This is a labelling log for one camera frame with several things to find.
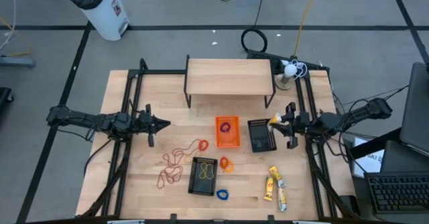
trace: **trash can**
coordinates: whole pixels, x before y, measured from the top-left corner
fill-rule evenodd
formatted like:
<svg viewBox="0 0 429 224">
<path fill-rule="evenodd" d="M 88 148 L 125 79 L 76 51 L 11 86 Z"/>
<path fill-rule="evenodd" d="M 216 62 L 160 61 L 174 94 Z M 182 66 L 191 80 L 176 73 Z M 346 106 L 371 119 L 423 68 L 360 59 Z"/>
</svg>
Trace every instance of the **trash can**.
<svg viewBox="0 0 429 224">
<path fill-rule="evenodd" d="M 119 40 L 129 25 L 121 0 L 71 0 L 82 10 L 101 37 Z"/>
</svg>

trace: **yellow cable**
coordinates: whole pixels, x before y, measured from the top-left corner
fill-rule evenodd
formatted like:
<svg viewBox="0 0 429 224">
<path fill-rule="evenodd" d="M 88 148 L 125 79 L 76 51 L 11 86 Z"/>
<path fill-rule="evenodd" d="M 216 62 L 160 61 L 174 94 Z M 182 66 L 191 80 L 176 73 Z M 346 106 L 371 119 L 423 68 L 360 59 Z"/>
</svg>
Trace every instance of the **yellow cable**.
<svg viewBox="0 0 429 224">
<path fill-rule="evenodd" d="M 11 32 L 10 32 L 10 34 L 15 34 L 20 40 L 22 40 L 26 45 L 27 45 L 27 47 L 29 48 L 28 49 L 28 52 L 17 52 L 17 53 L 12 53 L 12 54 L 8 54 L 8 55 L 6 55 L 6 57 L 14 57 L 14 56 L 27 56 L 27 55 L 31 55 L 32 54 L 32 47 L 28 44 L 28 41 L 23 37 L 23 36 L 21 36 L 18 32 L 16 32 L 16 31 L 14 31 L 13 30 L 13 28 L 12 28 L 12 26 L 10 26 L 2 17 L 0 17 L 0 21 L 1 21 L 1 23 L 3 23 L 3 25 L 6 25 L 6 27 L 8 27 L 10 30 L 11 30 Z"/>
<path fill-rule="evenodd" d="M 312 2 L 313 2 L 313 0 L 308 0 L 306 10 L 305 10 L 304 15 L 302 16 L 302 19 L 301 19 L 300 30 L 298 31 L 298 37 L 296 38 L 294 56 L 296 56 L 296 52 L 298 51 L 298 46 L 300 45 L 302 26 L 304 25 L 304 20 L 306 19 L 308 9 L 310 8 L 310 5 Z"/>
</svg>

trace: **small wooden bench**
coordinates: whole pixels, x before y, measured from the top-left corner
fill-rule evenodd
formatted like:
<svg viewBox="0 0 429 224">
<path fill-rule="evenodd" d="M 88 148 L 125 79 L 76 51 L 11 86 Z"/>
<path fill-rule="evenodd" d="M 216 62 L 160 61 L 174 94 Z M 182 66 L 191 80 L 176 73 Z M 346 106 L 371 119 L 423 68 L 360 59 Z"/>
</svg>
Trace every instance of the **small wooden bench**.
<svg viewBox="0 0 429 224">
<path fill-rule="evenodd" d="M 187 55 L 184 93 L 189 108 L 192 95 L 264 96 L 268 108 L 275 95 L 271 64 L 269 60 L 190 59 Z"/>
</svg>

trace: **orange basket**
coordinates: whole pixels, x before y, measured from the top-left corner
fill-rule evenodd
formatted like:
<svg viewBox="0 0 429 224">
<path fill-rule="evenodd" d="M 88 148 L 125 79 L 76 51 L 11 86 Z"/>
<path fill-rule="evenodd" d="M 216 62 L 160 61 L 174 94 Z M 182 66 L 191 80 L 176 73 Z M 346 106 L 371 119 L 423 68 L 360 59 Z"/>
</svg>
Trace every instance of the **orange basket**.
<svg viewBox="0 0 429 224">
<path fill-rule="evenodd" d="M 216 117 L 216 146 L 238 148 L 240 145 L 239 118 L 237 116 Z"/>
</svg>

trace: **gray floor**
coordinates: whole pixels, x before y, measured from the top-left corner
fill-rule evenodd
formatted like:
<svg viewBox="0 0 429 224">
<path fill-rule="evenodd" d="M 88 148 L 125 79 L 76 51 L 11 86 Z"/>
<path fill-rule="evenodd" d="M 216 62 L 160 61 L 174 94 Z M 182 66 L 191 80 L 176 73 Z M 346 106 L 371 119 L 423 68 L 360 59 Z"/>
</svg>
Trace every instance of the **gray floor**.
<svg viewBox="0 0 429 224">
<path fill-rule="evenodd" d="M 258 23 L 297 25 L 307 0 L 264 0 Z M 259 0 L 123 0 L 132 25 L 252 24 Z M 415 25 L 429 25 L 427 0 L 404 0 Z M 12 18 L 11 0 L 0 0 L 0 16 Z M 84 15 L 69 0 L 17 0 L 18 25 L 85 25 Z M 306 25 L 406 25 L 395 0 L 314 0 Z M 0 42 L 5 38 L 0 31 Z M 289 56 L 297 31 L 266 30 L 268 53 Z M 11 87 L 15 102 L 0 128 L 0 223 L 16 220 L 48 127 L 49 107 L 58 104 L 83 31 L 20 31 L 34 49 L 36 67 L 0 68 L 0 86 Z M 97 113 L 108 73 L 136 68 L 144 57 L 150 68 L 184 68 L 195 58 L 245 58 L 241 30 L 130 31 L 118 42 L 90 33 L 68 106 Z M 419 32 L 429 44 L 429 32 Z M 249 35 L 250 48 L 260 39 Z M 14 37 L 9 54 L 25 50 Z M 407 84 L 411 64 L 422 57 L 409 31 L 304 31 L 298 52 L 307 62 L 331 67 L 331 81 L 342 102 L 349 102 Z M 391 98 L 394 112 L 385 121 L 366 121 L 353 130 L 380 135 L 400 126 L 406 91 Z M 82 169 L 90 144 L 59 133 L 55 139 L 28 221 L 73 217 Z"/>
</svg>

